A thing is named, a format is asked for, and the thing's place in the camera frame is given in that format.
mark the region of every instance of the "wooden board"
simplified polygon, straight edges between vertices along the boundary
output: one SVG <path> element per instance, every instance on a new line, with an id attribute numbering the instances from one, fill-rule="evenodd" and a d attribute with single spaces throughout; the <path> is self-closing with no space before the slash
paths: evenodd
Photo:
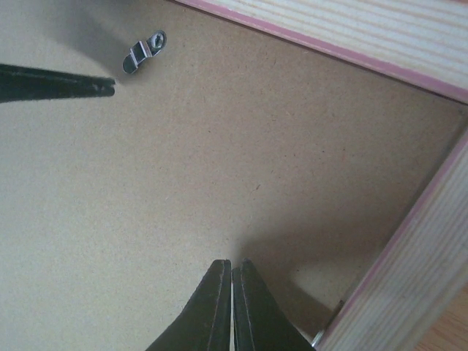
<path id="1" fill-rule="evenodd" d="M 468 281 L 468 132 L 327 330 L 320 350 L 411 350 Z"/>
<path id="2" fill-rule="evenodd" d="M 419 342 L 415 351 L 468 350 L 468 285 Z"/>
<path id="3" fill-rule="evenodd" d="M 466 1 L 179 1 L 468 102 Z"/>

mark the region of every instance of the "wooden side panel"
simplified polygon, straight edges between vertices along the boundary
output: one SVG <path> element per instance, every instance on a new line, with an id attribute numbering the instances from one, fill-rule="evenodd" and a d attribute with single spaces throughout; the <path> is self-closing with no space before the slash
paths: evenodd
<path id="1" fill-rule="evenodd" d="M 468 102 L 465 1 L 179 1 Z"/>
<path id="2" fill-rule="evenodd" d="M 468 285 L 415 348 L 415 351 L 440 350 L 468 350 Z"/>
<path id="3" fill-rule="evenodd" d="M 320 349 L 411 350 L 468 281 L 468 133 L 328 329 Z"/>

